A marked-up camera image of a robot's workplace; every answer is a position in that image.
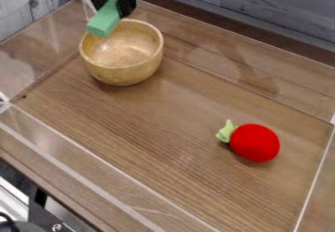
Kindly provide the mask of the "green rectangular block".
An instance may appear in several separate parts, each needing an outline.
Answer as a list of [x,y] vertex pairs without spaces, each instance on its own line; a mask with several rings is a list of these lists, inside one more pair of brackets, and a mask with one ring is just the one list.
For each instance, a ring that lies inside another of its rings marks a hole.
[[107,0],[92,18],[88,20],[87,31],[98,37],[108,37],[119,21],[118,0]]

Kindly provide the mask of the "clear acrylic tray walls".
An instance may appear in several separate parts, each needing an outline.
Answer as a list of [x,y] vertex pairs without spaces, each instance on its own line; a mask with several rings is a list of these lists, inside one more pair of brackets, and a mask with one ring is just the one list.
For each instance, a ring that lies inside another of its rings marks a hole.
[[[102,232],[302,232],[330,227],[315,197],[334,149],[335,68],[152,4],[166,38],[138,85],[88,74],[79,1],[0,43],[0,160]],[[269,127],[281,152],[239,156],[226,121]]]

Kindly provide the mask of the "red plush strawberry toy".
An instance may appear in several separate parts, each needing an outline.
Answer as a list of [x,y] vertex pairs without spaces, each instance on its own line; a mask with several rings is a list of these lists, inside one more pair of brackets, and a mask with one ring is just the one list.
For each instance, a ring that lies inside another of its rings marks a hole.
[[250,161],[270,162],[279,155],[279,136],[261,124],[247,123],[237,126],[229,119],[215,136],[231,146],[239,156]]

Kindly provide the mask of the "light wooden bowl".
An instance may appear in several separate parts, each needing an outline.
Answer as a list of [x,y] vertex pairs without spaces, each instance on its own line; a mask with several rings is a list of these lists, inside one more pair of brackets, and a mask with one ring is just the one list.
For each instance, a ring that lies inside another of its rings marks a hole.
[[114,86],[130,86],[156,72],[165,55],[165,37],[144,21],[123,20],[110,37],[84,34],[80,56],[90,75]]

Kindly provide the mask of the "black metal table leg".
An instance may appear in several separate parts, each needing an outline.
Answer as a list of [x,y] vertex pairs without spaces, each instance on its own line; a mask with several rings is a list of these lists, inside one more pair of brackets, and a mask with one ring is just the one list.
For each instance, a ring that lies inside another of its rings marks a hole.
[[71,227],[46,209],[47,194],[39,188],[30,195],[28,221],[44,232],[75,232]]

